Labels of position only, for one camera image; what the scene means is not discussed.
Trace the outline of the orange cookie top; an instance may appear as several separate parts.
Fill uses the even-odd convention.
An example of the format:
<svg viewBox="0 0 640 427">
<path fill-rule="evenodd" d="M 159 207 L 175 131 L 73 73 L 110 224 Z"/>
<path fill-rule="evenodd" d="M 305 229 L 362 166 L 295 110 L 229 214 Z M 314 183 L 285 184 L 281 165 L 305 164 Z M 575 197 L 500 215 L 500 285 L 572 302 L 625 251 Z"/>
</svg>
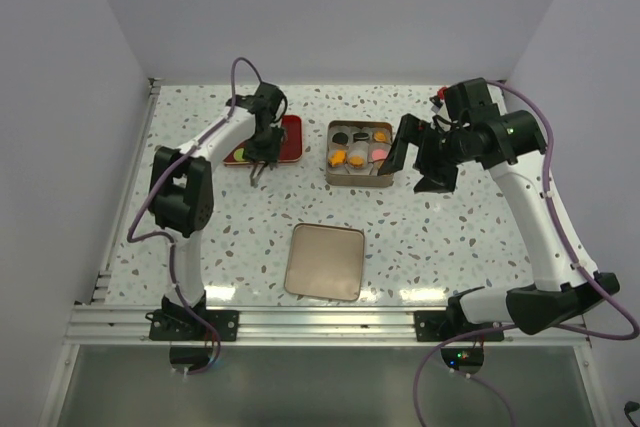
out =
<svg viewBox="0 0 640 427">
<path fill-rule="evenodd" d="M 372 135 L 372 139 L 378 143 L 386 143 L 390 142 L 389 136 L 386 131 L 375 131 Z"/>
</svg>

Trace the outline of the pink round cookie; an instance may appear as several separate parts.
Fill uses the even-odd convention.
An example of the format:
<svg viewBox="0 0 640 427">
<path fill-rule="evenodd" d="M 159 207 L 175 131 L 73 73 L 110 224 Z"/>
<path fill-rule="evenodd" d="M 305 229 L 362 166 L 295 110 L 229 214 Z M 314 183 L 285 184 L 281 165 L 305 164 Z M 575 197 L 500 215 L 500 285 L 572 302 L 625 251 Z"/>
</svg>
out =
<svg viewBox="0 0 640 427">
<path fill-rule="evenodd" d="M 374 161 L 384 160 L 387 157 L 387 152 L 383 149 L 376 149 L 371 153 L 371 156 Z"/>
</svg>

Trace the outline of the metal tongs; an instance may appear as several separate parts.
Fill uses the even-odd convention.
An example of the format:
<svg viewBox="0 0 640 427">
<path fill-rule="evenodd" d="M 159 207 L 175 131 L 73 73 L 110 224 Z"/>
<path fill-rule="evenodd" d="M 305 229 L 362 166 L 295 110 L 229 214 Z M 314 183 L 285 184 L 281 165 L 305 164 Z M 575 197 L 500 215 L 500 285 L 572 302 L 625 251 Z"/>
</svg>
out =
<svg viewBox="0 0 640 427">
<path fill-rule="evenodd" d="M 252 168 L 249 176 L 250 186 L 253 188 L 257 188 L 263 173 L 266 170 L 273 170 L 276 166 L 277 164 L 273 162 L 266 162 L 266 161 L 254 162 L 252 164 Z"/>
</svg>

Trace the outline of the square cookie tin box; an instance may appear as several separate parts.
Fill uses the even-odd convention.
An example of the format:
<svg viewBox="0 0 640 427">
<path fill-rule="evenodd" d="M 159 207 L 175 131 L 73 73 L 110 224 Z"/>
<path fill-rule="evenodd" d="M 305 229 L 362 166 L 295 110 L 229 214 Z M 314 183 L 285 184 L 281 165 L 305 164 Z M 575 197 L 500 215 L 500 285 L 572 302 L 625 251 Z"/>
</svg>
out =
<svg viewBox="0 0 640 427">
<path fill-rule="evenodd" d="M 353 134 L 360 131 L 368 132 L 370 134 L 369 142 L 353 142 Z M 372 139 L 372 135 L 375 131 L 386 131 L 390 142 L 388 144 L 375 142 Z M 337 132 L 344 132 L 349 135 L 349 142 L 347 145 L 338 145 L 332 142 L 332 137 Z M 327 130 L 325 152 L 325 179 L 327 183 L 333 186 L 344 187 L 390 187 L 394 183 L 394 175 L 379 176 L 379 167 L 385 159 L 374 161 L 371 153 L 376 149 L 383 149 L 388 153 L 393 140 L 393 128 L 388 122 L 358 120 L 331 121 Z M 351 167 L 346 160 L 346 163 L 343 166 L 331 168 L 327 163 L 327 157 L 330 152 L 336 150 L 346 151 L 347 159 L 351 156 L 360 156 L 364 158 L 366 160 L 365 166 L 363 168 L 356 169 Z"/>
</svg>

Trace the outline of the black round cookie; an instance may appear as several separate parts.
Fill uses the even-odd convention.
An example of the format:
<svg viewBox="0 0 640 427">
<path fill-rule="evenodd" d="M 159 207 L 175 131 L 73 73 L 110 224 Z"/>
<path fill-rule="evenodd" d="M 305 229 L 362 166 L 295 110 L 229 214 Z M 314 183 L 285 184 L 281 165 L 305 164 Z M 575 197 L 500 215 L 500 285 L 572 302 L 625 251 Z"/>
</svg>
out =
<svg viewBox="0 0 640 427">
<path fill-rule="evenodd" d="M 349 142 L 349 135 L 344 132 L 337 132 L 333 135 L 332 142 L 338 145 L 347 145 Z"/>
</svg>

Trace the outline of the orange fish cookie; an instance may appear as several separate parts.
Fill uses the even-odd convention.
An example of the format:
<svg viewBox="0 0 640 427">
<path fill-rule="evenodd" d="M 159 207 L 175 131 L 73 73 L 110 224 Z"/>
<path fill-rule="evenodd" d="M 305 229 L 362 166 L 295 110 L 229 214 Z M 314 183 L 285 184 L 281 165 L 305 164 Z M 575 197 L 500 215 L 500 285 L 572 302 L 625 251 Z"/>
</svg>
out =
<svg viewBox="0 0 640 427">
<path fill-rule="evenodd" d="M 331 168 L 343 166 L 347 160 L 347 152 L 344 150 L 336 150 L 329 153 L 327 163 Z"/>
</svg>

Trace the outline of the square tin lid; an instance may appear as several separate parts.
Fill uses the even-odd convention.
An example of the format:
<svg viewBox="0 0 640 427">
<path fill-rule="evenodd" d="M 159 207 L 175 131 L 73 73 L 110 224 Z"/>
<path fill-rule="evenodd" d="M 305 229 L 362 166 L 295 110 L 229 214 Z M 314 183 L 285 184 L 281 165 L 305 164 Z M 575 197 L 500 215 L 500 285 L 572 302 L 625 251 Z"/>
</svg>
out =
<svg viewBox="0 0 640 427">
<path fill-rule="evenodd" d="M 292 232 L 284 288 L 290 294 L 356 301 L 364 271 L 360 230 L 299 223 Z"/>
</svg>

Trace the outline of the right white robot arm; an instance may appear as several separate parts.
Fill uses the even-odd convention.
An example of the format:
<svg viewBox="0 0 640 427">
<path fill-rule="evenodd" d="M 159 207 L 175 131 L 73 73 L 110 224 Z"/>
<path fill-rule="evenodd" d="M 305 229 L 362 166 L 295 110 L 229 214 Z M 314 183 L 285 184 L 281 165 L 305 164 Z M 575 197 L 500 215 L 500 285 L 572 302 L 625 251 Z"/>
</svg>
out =
<svg viewBox="0 0 640 427">
<path fill-rule="evenodd" d="M 534 335 L 581 316 L 614 295 L 620 285 L 599 271 L 585 252 L 552 183 L 550 134 L 531 110 L 501 113 L 490 82 L 477 78 L 443 92 L 449 127 L 412 114 L 400 120 L 382 175 L 403 169 L 407 149 L 417 148 L 417 193 L 451 193 L 460 165 L 477 162 L 506 199 L 530 260 L 533 282 L 504 291 L 477 287 L 451 296 L 440 330 L 468 339 L 483 326 L 511 323 Z"/>
</svg>

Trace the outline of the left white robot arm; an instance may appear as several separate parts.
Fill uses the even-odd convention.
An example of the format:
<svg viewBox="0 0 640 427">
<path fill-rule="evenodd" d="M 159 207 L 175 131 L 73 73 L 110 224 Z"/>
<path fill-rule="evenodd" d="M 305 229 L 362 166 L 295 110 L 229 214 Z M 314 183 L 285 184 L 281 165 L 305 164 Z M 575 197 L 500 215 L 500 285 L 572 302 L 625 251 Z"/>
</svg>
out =
<svg viewBox="0 0 640 427">
<path fill-rule="evenodd" d="M 214 211 L 213 174 L 240 145 L 252 166 L 250 185 L 274 168 L 284 142 L 281 120 L 288 99 L 277 86 L 261 82 L 250 95 L 234 94 L 211 126 L 177 148 L 161 147 L 153 159 L 148 210 L 162 234 L 170 236 L 167 300 L 181 306 L 172 326 L 185 339 L 201 337 L 207 314 L 200 267 L 202 231 Z"/>
</svg>

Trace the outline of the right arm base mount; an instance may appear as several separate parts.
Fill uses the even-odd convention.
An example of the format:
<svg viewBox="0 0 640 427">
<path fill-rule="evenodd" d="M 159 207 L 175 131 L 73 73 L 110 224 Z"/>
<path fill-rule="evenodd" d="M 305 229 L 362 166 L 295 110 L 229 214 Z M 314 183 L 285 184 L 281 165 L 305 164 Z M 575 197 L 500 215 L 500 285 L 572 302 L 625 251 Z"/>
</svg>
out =
<svg viewBox="0 0 640 427">
<path fill-rule="evenodd" d="M 418 342 L 443 342 L 456 336 L 493 329 L 489 323 L 469 322 L 462 311 L 460 296 L 447 302 L 444 310 L 417 310 L 413 313 L 413 325 Z"/>
</svg>

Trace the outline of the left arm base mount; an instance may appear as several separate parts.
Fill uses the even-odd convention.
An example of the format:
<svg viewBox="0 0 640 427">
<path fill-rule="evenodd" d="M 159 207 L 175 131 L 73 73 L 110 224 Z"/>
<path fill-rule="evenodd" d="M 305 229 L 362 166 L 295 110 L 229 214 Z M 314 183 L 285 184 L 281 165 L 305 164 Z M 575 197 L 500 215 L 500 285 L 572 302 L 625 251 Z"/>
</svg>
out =
<svg viewBox="0 0 640 427">
<path fill-rule="evenodd" d="M 217 339 L 234 342 L 240 325 L 237 310 L 209 310 L 202 298 L 191 315 L 184 306 L 164 297 L 161 307 L 145 314 L 150 322 L 149 339 L 152 341 L 204 341 Z"/>
</svg>

